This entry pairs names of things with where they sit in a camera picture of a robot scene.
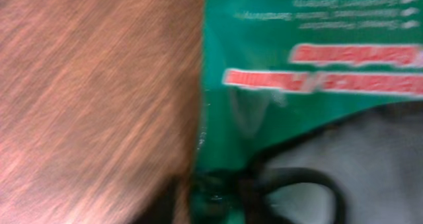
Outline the green 3M package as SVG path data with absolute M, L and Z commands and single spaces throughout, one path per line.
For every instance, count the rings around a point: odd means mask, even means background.
M 422 222 L 422 0 L 206 0 L 193 223 Z

